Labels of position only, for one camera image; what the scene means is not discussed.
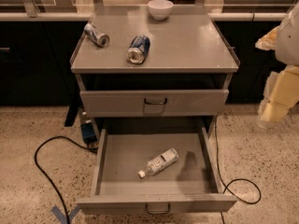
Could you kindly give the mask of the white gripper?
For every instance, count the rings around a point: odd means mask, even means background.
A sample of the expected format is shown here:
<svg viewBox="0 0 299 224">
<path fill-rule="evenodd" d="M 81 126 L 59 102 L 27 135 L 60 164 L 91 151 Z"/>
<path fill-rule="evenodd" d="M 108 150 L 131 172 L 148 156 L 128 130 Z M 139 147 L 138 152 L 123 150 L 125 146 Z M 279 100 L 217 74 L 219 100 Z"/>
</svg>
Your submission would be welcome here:
<svg viewBox="0 0 299 224">
<path fill-rule="evenodd" d="M 278 26 L 255 43 L 261 50 L 275 50 Z M 280 73 L 271 72 L 266 80 L 263 99 L 258 109 L 257 123 L 270 128 L 281 122 L 289 110 L 299 102 L 299 66 L 287 65 Z"/>
</svg>

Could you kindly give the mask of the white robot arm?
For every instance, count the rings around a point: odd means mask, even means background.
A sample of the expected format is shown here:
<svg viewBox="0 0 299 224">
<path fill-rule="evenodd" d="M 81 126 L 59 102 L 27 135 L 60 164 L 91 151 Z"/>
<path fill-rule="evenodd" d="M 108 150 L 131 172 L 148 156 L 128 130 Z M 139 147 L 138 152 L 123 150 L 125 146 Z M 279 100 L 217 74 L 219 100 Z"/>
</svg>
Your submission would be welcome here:
<svg viewBox="0 0 299 224">
<path fill-rule="evenodd" d="M 282 121 L 299 102 L 299 3 L 255 47 L 273 50 L 276 59 L 286 65 L 279 73 L 271 72 L 266 80 L 258 109 L 258 125 L 266 129 Z"/>
</svg>

